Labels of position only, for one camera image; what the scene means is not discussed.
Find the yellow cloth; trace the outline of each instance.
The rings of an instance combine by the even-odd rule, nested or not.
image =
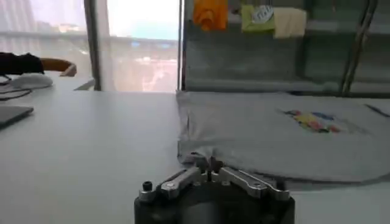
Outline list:
[[[274,8],[275,38],[302,37],[305,35],[307,13],[295,8]]]
[[[265,23],[257,23],[254,21],[253,15],[257,10],[259,10],[259,7],[245,4],[241,5],[241,30],[243,32],[262,32],[275,29],[273,15]]]

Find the gray t-shirt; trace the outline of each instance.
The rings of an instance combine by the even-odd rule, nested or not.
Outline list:
[[[390,119],[349,99],[181,92],[177,102],[183,163],[213,155],[241,169],[321,181],[390,172]]]

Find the screw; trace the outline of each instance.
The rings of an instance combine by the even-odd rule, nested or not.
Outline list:
[[[174,183],[168,183],[168,184],[166,184],[166,186],[167,186],[167,187],[174,187],[175,184],[174,184]]]
[[[143,191],[152,191],[153,189],[153,184],[152,182],[150,181],[145,181],[143,184],[142,184],[142,190]]]
[[[222,186],[230,186],[230,182],[229,181],[222,181]]]

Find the tabletop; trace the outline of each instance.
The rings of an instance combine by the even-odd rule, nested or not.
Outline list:
[[[81,86],[84,86],[86,83],[91,83],[93,81],[92,77],[85,77],[85,76],[74,76],[74,77],[67,77],[67,76],[60,76],[61,72],[57,71],[45,71],[46,76],[53,79],[53,86],[50,87],[51,89],[54,89],[55,91],[72,91],[75,89],[80,88]],[[9,75],[9,77],[13,79],[17,79],[18,75]],[[7,91],[9,87],[7,86],[0,86],[0,91]]]
[[[35,111],[0,131],[0,223],[133,223],[142,182],[181,168],[174,94],[41,90],[6,104]],[[292,196],[296,223],[390,222],[388,182]]]

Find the beige towel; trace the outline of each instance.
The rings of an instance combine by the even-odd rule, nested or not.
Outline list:
[[[274,38],[302,37],[305,35],[307,13],[295,8],[274,8]]]

